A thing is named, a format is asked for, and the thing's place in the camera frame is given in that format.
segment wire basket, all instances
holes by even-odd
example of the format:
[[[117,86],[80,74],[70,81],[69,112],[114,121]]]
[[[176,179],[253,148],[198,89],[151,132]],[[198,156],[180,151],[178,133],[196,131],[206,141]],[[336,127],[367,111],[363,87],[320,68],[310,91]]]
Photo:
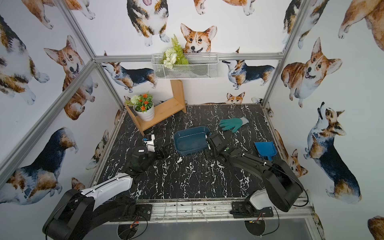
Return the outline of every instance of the wire basket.
[[[201,79],[217,78],[217,53],[184,54],[188,65],[173,65],[166,68],[163,63],[163,53],[152,55],[152,67],[157,79]]]

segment blue plastic tray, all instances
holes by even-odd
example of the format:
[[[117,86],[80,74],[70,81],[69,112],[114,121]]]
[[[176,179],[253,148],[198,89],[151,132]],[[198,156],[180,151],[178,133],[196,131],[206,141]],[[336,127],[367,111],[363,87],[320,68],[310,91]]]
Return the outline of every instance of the blue plastic tray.
[[[205,135],[209,129],[205,126],[192,127],[177,131],[173,136],[175,148],[180,155],[199,152],[208,147]]]

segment dog tongue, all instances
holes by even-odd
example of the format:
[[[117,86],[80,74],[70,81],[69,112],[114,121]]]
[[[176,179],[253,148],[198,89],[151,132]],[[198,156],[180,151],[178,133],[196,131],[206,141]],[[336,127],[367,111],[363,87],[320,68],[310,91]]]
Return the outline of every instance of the dog tongue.
[[[152,0],[143,0],[143,3],[147,6],[150,6],[152,4]]]

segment blue dustpan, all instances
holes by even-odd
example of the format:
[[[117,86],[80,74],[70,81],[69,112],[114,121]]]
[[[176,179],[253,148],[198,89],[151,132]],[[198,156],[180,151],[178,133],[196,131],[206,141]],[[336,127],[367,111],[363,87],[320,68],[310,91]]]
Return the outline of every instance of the blue dustpan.
[[[255,142],[255,146],[259,156],[268,157],[269,161],[272,161],[272,157],[277,153],[273,142]]]

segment potted plant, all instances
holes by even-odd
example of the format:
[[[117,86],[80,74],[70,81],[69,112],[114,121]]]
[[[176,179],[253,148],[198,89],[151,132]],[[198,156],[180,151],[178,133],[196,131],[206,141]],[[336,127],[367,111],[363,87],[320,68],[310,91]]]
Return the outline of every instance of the potted plant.
[[[133,95],[125,103],[128,106],[133,106],[133,110],[143,121],[149,122],[155,117],[155,107],[153,106],[152,98],[152,94],[146,92],[141,95]]]

